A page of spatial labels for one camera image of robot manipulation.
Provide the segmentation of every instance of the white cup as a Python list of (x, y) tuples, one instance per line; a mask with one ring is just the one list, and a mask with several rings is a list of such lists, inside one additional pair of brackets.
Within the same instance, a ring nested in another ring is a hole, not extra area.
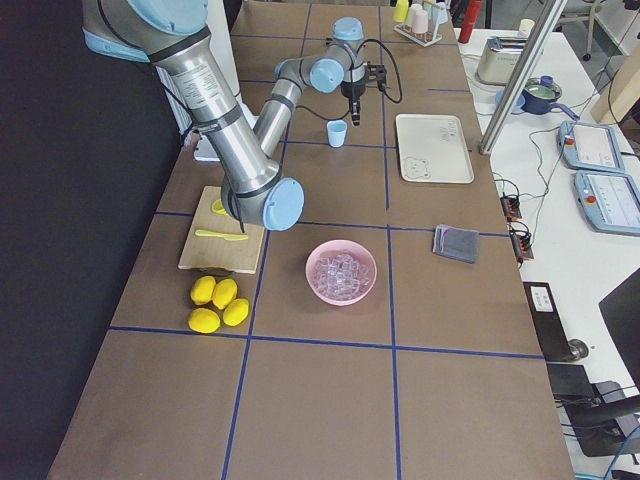
[(520, 26), (518, 27), (518, 37), (529, 38), (531, 30), (533, 30), (535, 24), (536, 22), (534, 22), (533, 20), (529, 18), (523, 18), (520, 21)]
[(418, 35), (427, 33), (429, 30), (429, 14), (426, 10), (419, 10), (413, 17), (413, 25), (411, 25), (411, 31)]
[(344, 120), (327, 122), (327, 135), (329, 137), (329, 145), (334, 148), (341, 147), (347, 137), (347, 122)]
[(407, 14), (407, 19), (404, 21), (404, 25), (406, 27), (411, 28), (411, 25), (413, 25), (413, 19), (415, 18), (416, 12), (418, 10), (422, 10), (422, 5), (418, 3), (414, 3), (411, 5), (411, 7), (409, 8), (409, 13)]

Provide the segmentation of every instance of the blue tape grid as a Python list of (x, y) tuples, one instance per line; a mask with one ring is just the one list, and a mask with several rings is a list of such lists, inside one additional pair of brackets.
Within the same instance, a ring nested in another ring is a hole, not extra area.
[[(304, 36), (301, 37), (271, 37), (264, 35), (233, 35), (232, 37), (248, 37), (248, 38), (284, 38), (284, 39), (292, 39), (292, 40), (302, 40), (302, 46), (300, 48), (300, 55), (304, 51), (305, 42), (307, 40), (324, 40), (324, 38), (311, 38), (307, 37), (307, 31), (309, 28), (309, 21), (311, 17), (311, 11), (313, 9), (313, 4), (309, 5), (309, 10), (307, 13), (307, 21), (305, 24)], [(382, 13), (380, 7), (378, 7), (378, 35), (379, 38), (382, 38)], [(391, 41), (385, 43), (407, 43), (403, 41)], [(432, 46), (433, 47), (451, 47), (456, 46), (456, 44), (449, 43), (438, 43)], [(380, 62), (382, 63), (382, 49), (380, 49)], [(247, 83), (275, 83), (273, 81), (263, 81), (263, 80), (241, 80), (242, 82)], [(435, 92), (450, 92), (450, 93), (466, 93), (469, 90), (453, 90), (453, 89), (437, 89), (430, 88), (428, 91)], [(391, 199), (389, 194), (389, 168), (388, 168), (388, 150), (396, 150), (396, 147), (387, 145), (386, 142), (386, 121), (385, 121), (385, 101), (384, 96), (380, 95), (382, 102), (382, 129), (383, 129), (383, 144), (382, 145), (349, 145), (345, 146), (351, 147), (364, 147), (364, 148), (382, 148), (384, 150), (384, 179), (385, 179), (385, 200), (386, 200), (386, 209), (388, 210), (390, 207)], [(284, 164), (286, 149), (288, 144), (315, 144), (315, 145), (324, 145), (324, 143), (318, 142), (303, 142), (303, 141), (290, 141), (289, 137), (289, 127), (285, 132), (282, 156), (280, 159), (281, 165)], [(193, 217), (192, 213), (181, 213), (181, 212), (167, 212), (167, 211), (156, 211), (156, 215), (165, 215), (165, 216), (181, 216), (181, 217)], [(434, 353), (434, 354), (449, 354), (449, 355), (477, 355), (477, 356), (488, 356), (488, 357), (502, 357), (502, 358), (514, 358), (514, 359), (536, 359), (536, 360), (544, 360), (544, 357), (541, 355), (531, 355), (531, 354), (520, 354), (520, 353), (510, 353), (510, 352), (492, 352), (492, 351), (474, 351), (474, 350), (461, 350), (461, 349), (448, 349), (448, 348), (429, 348), (429, 347), (418, 347), (411, 345), (398, 345), (396, 343), (396, 324), (395, 324), (395, 311), (394, 311), (394, 288), (393, 288), (393, 259), (392, 259), (392, 236), (391, 233), (393, 231), (415, 231), (415, 232), (430, 232), (433, 233), (435, 228), (418, 228), (418, 227), (398, 227), (391, 225), (363, 225), (363, 224), (342, 224), (342, 223), (324, 223), (324, 222), (308, 222), (308, 221), (299, 221), (298, 224), (301, 225), (316, 225), (316, 226), (336, 226), (336, 227), (347, 227), (347, 228), (370, 228), (370, 229), (379, 229), (384, 230), (387, 235), (387, 256), (388, 256), (388, 270), (389, 270), (389, 310), (390, 310), (390, 328), (391, 328), (391, 343), (390, 344), (376, 344), (376, 343), (359, 343), (359, 342), (343, 342), (343, 341), (331, 341), (331, 340), (314, 340), (314, 339), (306, 339), (306, 338), (287, 338), (287, 337), (272, 337), (265, 335), (254, 335), (253, 329), (256, 318), (256, 308), (255, 306), (258, 303), (258, 297), (260, 295), (260, 291), (262, 289), (262, 279), (264, 272), (264, 265), (267, 258), (267, 251), (269, 249), (269, 241), (270, 241), (270, 232), (266, 233), (265, 236), (265, 244), (264, 244), (264, 254), (262, 256), (262, 261), (260, 265), (260, 271), (258, 273), (258, 281), (256, 284), (256, 292), (254, 297), (254, 309), (251, 313), (249, 330), (246, 335), (241, 334), (233, 334), (233, 333), (213, 333), (209, 335), (210, 337), (222, 337), (222, 338), (237, 338), (245, 340), (245, 350), (242, 359), (242, 366), (240, 369), (240, 376), (238, 379), (238, 386), (236, 389), (236, 399), (234, 403), (233, 415), (231, 418), (231, 426), (229, 430), (229, 436), (227, 440), (227, 447), (225, 451), (224, 465), (222, 469), (221, 480), (226, 480), (229, 473), (229, 463), (231, 460), (231, 452), (233, 450), (233, 440), (235, 436), (236, 424), (238, 420), (238, 413), (240, 409), (240, 403), (242, 399), (242, 391), (244, 387), (244, 378), (247, 371), (247, 365), (249, 361), (249, 355), (251, 350), (251, 344), (253, 341), (265, 341), (265, 342), (283, 342), (283, 343), (298, 343), (298, 344), (310, 344), (310, 345), (324, 345), (324, 346), (338, 346), (338, 347), (350, 347), (350, 348), (368, 348), (368, 349), (382, 349), (389, 350), (391, 353), (392, 360), (392, 374), (393, 374), (393, 410), (394, 410), (394, 425), (395, 425), (395, 454), (396, 454), (396, 477), (397, 480), (402, 480), (402, 448), (400, 443), (400, 402), (399, 402), (399, 388), (398, 388), (398, 361), (397, 361), (397, 352), (398, 351), (409, 351), (409, 352), (423, 352), (423, 353)], [(480, 235), (487, 237), (503, 237), (508, 238), (509, 235), (506, 233), (492, 233), (492, 232), (480, 232)], [(111, 326), (109, 330), (113, 331), (126, 331), (126, 332), (139, 332), (139, 333), (155, 333), (155, 334), (170, 334), (170, 335), (198, 335), (202, 336), (199, 333), (190, 331), (190, 330), (171, 330), (171, 329), (161, 329), (161, 328), (143, 328), (143, 327), (127, 327), (127, 326)]]

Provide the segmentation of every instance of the folded cloth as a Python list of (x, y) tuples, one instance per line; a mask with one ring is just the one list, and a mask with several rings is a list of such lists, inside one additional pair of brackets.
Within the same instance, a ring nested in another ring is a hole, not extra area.
[(480, 233), (440, 224), (433, 239), (433, 253), (467, 263), (476, 263)]

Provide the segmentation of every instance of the pink bowl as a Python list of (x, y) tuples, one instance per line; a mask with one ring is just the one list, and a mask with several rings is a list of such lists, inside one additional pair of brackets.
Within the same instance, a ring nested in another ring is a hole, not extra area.
[[(355, 260), (360, 262), (361, 265), (366, 265), (369, 268), (369, 277), (371, 281), (369, 285), (366, 287), (366, 290), (361, 292), (360, 295), (358, 295), (357, 297), (352, 298), (351, 300), (334, 300), (332, 298), (329, 298), (323, 295), (313, 286), (313, 276), (315, 273), (315, 267), (318, 260), (320, 260), (320, 257), (323, 257), (323, 256), (329, 257), (345, 251), (349, 255), (351, 255)], [(309, 258), (307, 259), (305, 272), (307, 276), (307, 282), (309, 283), (311, 290), (313, 290), (313, 293), (315, 293), (320, 299), (322, 299), (323, 301), (331, 305), (344, 306), (344, 305), (351, 305), (353, 303), (356, 303), (357, 301), (364, 298), (365, 295), (367, 295), (367, 293), (371, 291), (371, 289), (373, 288), (373, 285), (376, 283), (378, 269), (376, 267), (376, 261), (373, 258), (373, 255), (371, 255), (371, 253), (369, 253), (369, 251), (366, 248), (364, 248), (362, 245), (356, 242), (352, 242), (351, 240), (330, 240), (321, 245), (318, 245), (315, 248), (315, 250), (311, 252), (311, 255), (309, 255)]]

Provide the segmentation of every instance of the chair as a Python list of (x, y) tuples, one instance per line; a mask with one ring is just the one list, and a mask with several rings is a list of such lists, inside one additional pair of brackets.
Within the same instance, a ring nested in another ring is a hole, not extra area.
[(589, 22), (587, 32), (587, 53), (582, 56), (585, 62), (591, 60), (591, 45), (593, 43), (593, 26), (596, 21), (596, 13), (602, 10), (602, 2), (605, 0), (569, 0), (562, 11), (556, 27), (562, 27), (570, 22)]

